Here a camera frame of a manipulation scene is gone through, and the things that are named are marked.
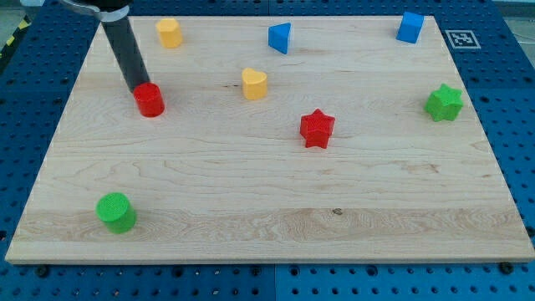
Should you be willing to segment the silver robot arm clamp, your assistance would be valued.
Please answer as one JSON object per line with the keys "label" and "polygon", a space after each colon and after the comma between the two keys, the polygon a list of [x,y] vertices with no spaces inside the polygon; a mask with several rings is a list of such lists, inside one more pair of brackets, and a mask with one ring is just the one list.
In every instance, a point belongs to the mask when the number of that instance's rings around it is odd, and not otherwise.
{"label": "silver robot arm clamp", "polygon": [[68,10],[96,18],[109,23],[126,17],[130,11],[131,1],[90,1],[90,0],[59,0]]}

